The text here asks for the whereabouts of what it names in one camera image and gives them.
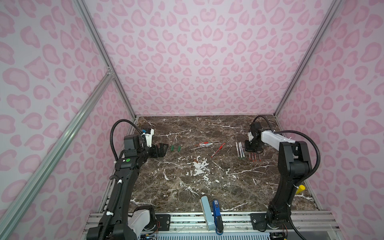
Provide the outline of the green cap marker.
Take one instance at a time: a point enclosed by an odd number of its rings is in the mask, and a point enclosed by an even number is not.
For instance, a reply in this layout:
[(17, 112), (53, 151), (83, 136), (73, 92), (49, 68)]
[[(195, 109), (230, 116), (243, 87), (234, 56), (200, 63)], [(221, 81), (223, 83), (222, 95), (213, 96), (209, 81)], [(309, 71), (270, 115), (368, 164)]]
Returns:
[(245, 153), (244, 153), (242, 142), (239, 142), (239, 144), (240, 144), (240, 150), (241, 150), (242, 158), (244, 159), (245, 158)]
[(238, 142), (239, 158), (243, 158), (242, 143)]

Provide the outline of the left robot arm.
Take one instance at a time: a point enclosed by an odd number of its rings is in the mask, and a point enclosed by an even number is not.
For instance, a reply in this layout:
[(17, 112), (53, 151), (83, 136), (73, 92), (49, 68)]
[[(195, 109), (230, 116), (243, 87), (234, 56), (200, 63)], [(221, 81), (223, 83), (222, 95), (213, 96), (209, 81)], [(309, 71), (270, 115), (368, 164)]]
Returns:
[(139, 207), (129, 214), (129, 205), (141, 167), (148, 159), (164, 157), (169, 145), (142, 146), (139, 137), (124, 138), (125, 156), (117, 158), (115, 173), (110, 177), (115, 181), (110, 201), (98, 225), (88, 230), (87, 240), (139, 240), (144, 229), (152, 231), (155, 227), (153, 207)]

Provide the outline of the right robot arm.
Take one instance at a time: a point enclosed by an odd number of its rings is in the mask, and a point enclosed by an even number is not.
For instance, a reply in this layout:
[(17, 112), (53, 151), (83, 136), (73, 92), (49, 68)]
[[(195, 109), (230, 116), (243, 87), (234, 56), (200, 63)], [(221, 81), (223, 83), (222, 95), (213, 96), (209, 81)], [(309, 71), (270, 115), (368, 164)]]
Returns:
[(308, 146), (303, 141), (294, 141), (280, 134), (266, 130), (261, 123), (253, 122), (245, 141), (246, 152), (261, 153), (263, 146), (278, 150), (279, 185), (270, 201), (265, 218), (256, 220), (258, 231), (279, 229), (291, 216), (291, 205), (301, 180), (312, 170)]

